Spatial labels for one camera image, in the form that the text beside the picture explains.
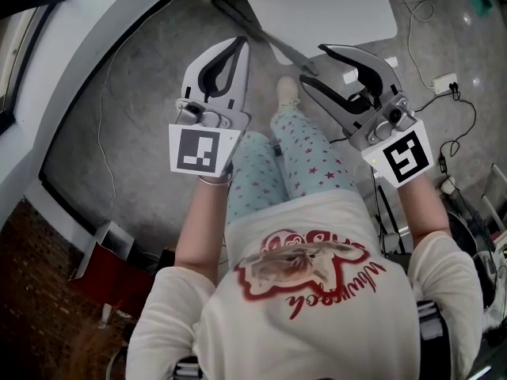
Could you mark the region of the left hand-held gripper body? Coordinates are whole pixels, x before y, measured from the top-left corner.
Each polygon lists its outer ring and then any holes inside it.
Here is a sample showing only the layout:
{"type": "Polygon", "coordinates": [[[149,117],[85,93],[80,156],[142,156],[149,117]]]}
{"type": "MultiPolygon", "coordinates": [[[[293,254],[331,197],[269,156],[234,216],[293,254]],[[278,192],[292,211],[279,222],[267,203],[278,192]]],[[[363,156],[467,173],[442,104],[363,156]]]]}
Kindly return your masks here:
{"type": "Polygon", "coordinates": [[[181,98],[175,123],[169,125],[170,170],[175,173],[221,177],[251,120],[230,99],[219,106],[181,98]]]}

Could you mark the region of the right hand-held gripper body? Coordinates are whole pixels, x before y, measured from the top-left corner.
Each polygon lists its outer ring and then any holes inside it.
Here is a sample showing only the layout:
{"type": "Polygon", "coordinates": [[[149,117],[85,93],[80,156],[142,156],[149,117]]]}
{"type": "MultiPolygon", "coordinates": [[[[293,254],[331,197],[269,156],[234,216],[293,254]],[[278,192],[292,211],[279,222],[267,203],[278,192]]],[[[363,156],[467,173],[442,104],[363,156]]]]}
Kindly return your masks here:
{"type": "Polygon", "coordinates": [[[425,125],[404,95],[391,98],[351,135],[349,143],[395,188],[433,166],[425,125]]]}

